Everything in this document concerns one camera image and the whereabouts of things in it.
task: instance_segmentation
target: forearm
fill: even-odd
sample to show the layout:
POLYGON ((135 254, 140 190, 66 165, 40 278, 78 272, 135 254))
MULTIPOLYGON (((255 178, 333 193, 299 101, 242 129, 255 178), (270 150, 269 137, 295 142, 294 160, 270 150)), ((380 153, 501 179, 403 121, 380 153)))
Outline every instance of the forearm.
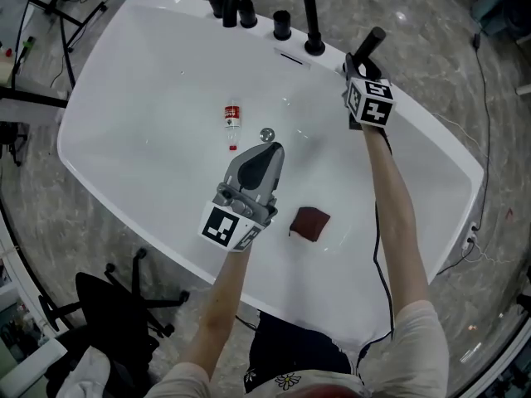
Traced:
POLYGON ((229 252, 210 291, 201 325, 228 335, 240 303, 241 290, 249 262, 251 247, 241 253, 229 252))
POLYGON ((199 328, 180 359, 180 362, 192 362, 202 367, 210 378, 231 335, 250 252, 249 246, 244 252, 227 254, 210 290, 199 328))
POLYGON ((395 316, 409 303, 428 299, 427 279, 417 244, 412 200, 382 135, 363 126, 373 170, 380 235, 395 316))

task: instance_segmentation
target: fiducial marker cube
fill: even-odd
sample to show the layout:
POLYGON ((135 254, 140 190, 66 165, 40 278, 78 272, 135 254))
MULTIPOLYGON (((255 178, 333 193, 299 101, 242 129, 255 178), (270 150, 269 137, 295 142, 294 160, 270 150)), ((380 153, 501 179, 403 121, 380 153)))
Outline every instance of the fiducial marker cube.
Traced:
POLYGON ((347 105, 357 122, 385 127, 395 109, 390 85, 351 78, 347 105))
POLYGON ((224 250, 243 252, 264 229, 253 220, 236 214, 229 206, 208 201, 197 233, 224 250))

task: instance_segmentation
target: red label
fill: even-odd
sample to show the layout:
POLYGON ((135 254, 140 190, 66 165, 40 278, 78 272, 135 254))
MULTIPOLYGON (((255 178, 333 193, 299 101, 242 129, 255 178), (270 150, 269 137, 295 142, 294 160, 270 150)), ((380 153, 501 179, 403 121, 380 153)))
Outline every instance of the red label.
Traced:
POLYGON ((225 118, 240 118, 240 106, 226 106, 225 118))

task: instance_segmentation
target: white cable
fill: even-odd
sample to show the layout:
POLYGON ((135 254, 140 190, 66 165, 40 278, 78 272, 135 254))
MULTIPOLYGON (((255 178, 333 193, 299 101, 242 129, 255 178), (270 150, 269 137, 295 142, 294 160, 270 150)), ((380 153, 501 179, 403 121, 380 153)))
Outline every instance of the white cable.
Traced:
POLYGON ((516 260, 509 260, 509 261, 493 260, 492 258, 489 258, 489 256, 483 250, 481 250, 481 248, 478 246, 477 243, 475 243, 475 241, 472 241, 472 246, 475 246, 476 248, 478 248, 478 251, 480 252, 480 257, 477 260, 473 260, 473 261, 470 261, 465 258, 466 262, 480 262, 484 257, 486 260, 493 262, 495 265, 496 264, 508 264, 508 263, 516 261, 516 260))
POLYGON ((460 129, 460 130, 463 132, 463 134, 464 134, 466 137, 468 137, 470 140, 472 140, 472 141, 475 143, 475 145, 476 145, 476 146, 478 147, 478 149, 480 150, 480 153, 481 153, 484 157, 487 158, 487 154, 484 153, 484 152, 481 150, 481 146, 480 146, 480 144, 477 142, 477 140, 476 140, 475 138, 471 137, 471 136, 465 131, 465 129, 463 129, 463 127, 461 127, 458 123, 455 123, 454 121, 450 121, 448 118, 445 118, 444 116, 442 116, 441 114, 438 114, 437 112, 431 112, 431 114, 432 114, 432 115, 436 115, 436 116, 438 116, 438 117, 441 118, 441 119, 444 119, 447 123, 450 123, 450 124, 455 125, 458 129, 460 129))
POLYGON ((470 140, 472 140, 475 145, 478 147, 478 150, 480 151, 480 153, 485 157, 487 158, 487 163, 490 165, 490 170, 495 174, 495 176, 498 178, 498 196, 499 196, 499 210, 498 210, 498 215, 496 216, 496 221, 494 223, 494 229, 492 230, 492 234, 490 235, 490 238, 489 238, 489 241, 487 242, 487 245, 485 247, 485 252, 489 249, 489 246, 490 244, 492 243, 492 240, 494 239, 494 236, 496 235, 496 230, 498 228, 498 221, 499 221, 499 216, 501 214, 501 209, 502 209, 502 206, 503 206, 503 202, 501 200, 501 178, 498 174, 498 172, 495 170, 493 164, 492 164, 492 161, 488 158, 487 154, 484 153, 482 150, 481 150, 481 146, 480 144, 473 138, 471 137, 466 131, 465 129, 463 129, 463 127, 461 127, 458 123, 455 123, 454 121, 450 121, 448 118, 442 116, 441 114, 438 114, 437 112, 432 112, 431 114, 433 115, 436 115, 438 116, 439 118, 441 119, 444 119, 447 123, 450 123, 450 124, 453 124, 455 125, 458 129, 460 129, 463 134, 468 137, 470 140))

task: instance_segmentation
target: black handle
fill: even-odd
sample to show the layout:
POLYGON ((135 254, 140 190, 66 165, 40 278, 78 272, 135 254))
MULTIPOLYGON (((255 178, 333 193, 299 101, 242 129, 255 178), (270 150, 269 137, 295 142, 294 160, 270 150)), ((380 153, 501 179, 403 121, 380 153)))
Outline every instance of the black handle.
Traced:
POLYGON ((353 56, 354 65, 358 67, 359 64, 367 60, 367 58, 371 55, 371 53, 373 53, 373 51, 375 51, 376 48, 380 46, 380 43, 382 43, 385 36, 386 36, 385 31, 382 28, 374 27, 368 33, 368 36, 365 38, 365 40, 363 40, 363 43, 358 48, 356 53, 354 53, 354 56, 353 56))
POLYGON ((240 24, 244 28, 253 28, 257 23, 255 6, 251 0, 241 0, 238 4, 238 12, 240 13, 240 24))
POLYGON ((291 15, 286 10, 279 10, 273 15, 275 30, 273 35, 277 40, 285 41, 291 37, 291 15))
POLYGON ((210 2, 210 5, 212 6, 214 16, 218 19, 221 19, 223 17, 223 4, 225 3, 225 0, 208 0, 208 1, 210 2))

